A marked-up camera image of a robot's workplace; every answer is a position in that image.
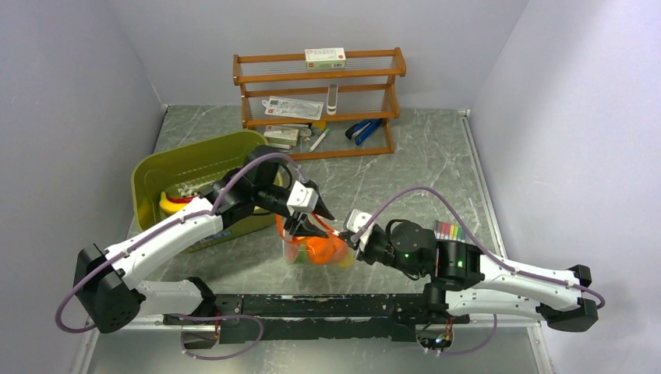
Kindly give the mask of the watermelon slice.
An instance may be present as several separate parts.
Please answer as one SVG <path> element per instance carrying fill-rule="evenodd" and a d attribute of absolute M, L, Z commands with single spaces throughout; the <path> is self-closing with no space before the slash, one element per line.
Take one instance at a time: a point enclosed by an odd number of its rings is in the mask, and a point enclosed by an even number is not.
<path fill-rule="evenodd" d="M 305 243 L 284 242 L 283 257 L 290 264 L 304 264 L 309 262 Z"/>

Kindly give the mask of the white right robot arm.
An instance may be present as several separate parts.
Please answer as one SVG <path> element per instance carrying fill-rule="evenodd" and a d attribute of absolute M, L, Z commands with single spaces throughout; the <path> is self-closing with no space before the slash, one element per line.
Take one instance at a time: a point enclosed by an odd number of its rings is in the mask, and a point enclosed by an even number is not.
<path fill-rule="evenodd" d="M 431 323 L 470 314 L 522 316 L 553 329 L 580 333 L 599 319 L 596 301 L 584 296 L 586 268 L 544 270 L 482 252 L 467 242 L 441 240 L 407 220 L 374 224 L 358 239 L 356 256 L 381 263 L 416 281 L 429 280 L 420 310 Z"/>

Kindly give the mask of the clear zip top bag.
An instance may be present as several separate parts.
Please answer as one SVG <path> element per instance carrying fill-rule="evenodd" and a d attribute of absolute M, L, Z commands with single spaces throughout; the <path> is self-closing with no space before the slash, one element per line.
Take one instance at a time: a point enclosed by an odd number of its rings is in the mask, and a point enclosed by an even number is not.
<path fill-rule="evenodd" d="M 275 222 L 282 242 L 283 257 L 288 263 L 335 265 L 342 268 L 349 268 L 353 264 L 354 252 L 340 239 L 340 232 L 318 215 L 313 215 L 312 222 L 327 234 L 326 238 L 287 235 L 283 218 L 276 215 Z"/>

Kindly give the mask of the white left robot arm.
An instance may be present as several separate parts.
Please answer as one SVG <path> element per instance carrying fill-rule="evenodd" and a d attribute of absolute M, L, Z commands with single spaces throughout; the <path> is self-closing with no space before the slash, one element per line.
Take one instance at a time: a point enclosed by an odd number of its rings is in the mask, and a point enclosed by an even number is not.
<path fill-rule="evenodd" d="M 96 245 L 82 249 L 73 288 L 56 310 L 58 328 L 80 332 L 62 320 L 72 298 L 78 299 L 91 326 L 101 333 L 120 330 L 142 316 L 173 315 L 198 324 L 219 316 L 217 297 L 200 278 L 178 282 L 148 282 L 146 278 L 188 247 L 251 217 L 256 209 L 282 218 L 285 233 L 293 237 L 326 238 L 326 231 L 309 216 L 334 217 L 318 185 L 291 156 L 259 145 L 242 168 L 231 169 L 206 185 L 177 213 L 104 250 Z"/>

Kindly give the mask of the orange tangerine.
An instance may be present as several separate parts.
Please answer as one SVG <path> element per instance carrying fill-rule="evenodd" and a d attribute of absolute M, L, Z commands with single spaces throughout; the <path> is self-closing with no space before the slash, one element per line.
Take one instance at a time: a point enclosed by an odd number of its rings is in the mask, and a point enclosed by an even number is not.
<path fill-rule="evenodd" d="M 310 238 L 306 242 L 309 261 L 316 265 L 339 265 L 348 247 L 339 238 Z"/>

